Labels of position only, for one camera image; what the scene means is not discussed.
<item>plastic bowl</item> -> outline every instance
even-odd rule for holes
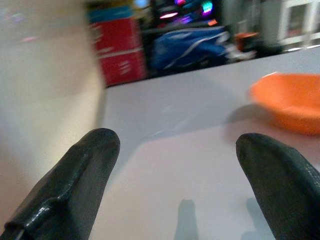
[[[273,73],[251,87],[252,99],[287,130],[320,135],[320,75]]]

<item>white table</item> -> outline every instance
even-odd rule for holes
[[[320,138],[258,120],[247,91],[272,72],[320,74],[320,48],[109,88],[121,140],[92,240],[272,240],[235,150],[267,134],[320,168]]]

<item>white wall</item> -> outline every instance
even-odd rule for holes
[[[0,1],[0,231],[34,184],[97,127],[104,84],[76,0]]]

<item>cardboard box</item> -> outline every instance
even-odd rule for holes
[[[129,6],[92,10],[88,17],[98,55],[141,48],[139,27]]]
[[[107,86],[134,82],[147,76],[141,48],[102,55],[99,61]]]

